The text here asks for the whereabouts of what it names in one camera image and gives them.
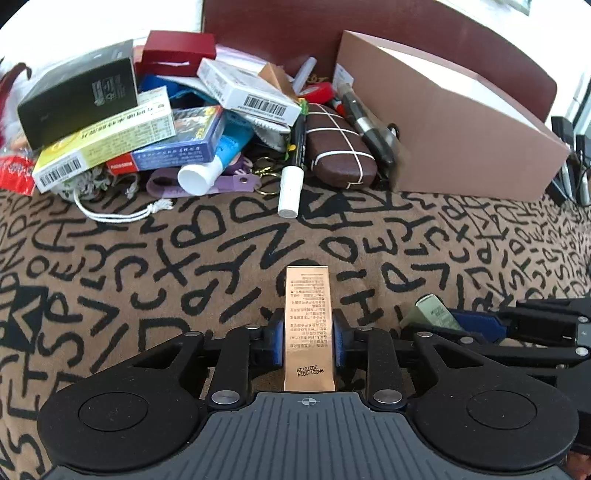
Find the person left hand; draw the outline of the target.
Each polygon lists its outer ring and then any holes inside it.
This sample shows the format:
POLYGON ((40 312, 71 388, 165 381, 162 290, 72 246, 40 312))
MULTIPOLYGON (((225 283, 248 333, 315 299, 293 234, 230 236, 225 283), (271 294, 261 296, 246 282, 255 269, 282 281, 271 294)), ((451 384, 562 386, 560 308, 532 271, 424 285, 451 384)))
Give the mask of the person left hand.
POLYGON ((565 470, 574 480, 589 480, 591 477, 591 456, 570 451, 567 455, 565 470))

